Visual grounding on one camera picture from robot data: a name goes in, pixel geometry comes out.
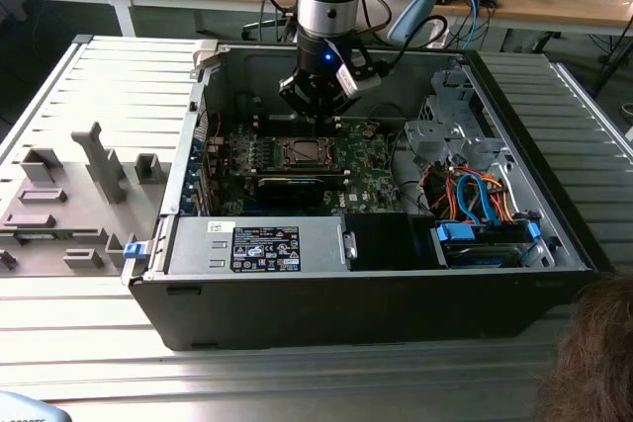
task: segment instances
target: white cable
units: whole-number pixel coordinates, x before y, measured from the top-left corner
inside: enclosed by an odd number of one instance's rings
[[[629,108],[633,108],[633,103],[624,103],[622,106],[620,106],[620,111],[625,116],[633,118],[633,110],[631,110]]]

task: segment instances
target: brown hair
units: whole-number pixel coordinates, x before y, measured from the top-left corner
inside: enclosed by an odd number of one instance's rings
[[[588,287],[539,390],[543,422],[633,421],[633,279]]]

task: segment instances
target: power supply label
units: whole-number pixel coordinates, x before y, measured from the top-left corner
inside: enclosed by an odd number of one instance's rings
[[[230,268],[234,272],[299,272],[299,228],[236,227]]]

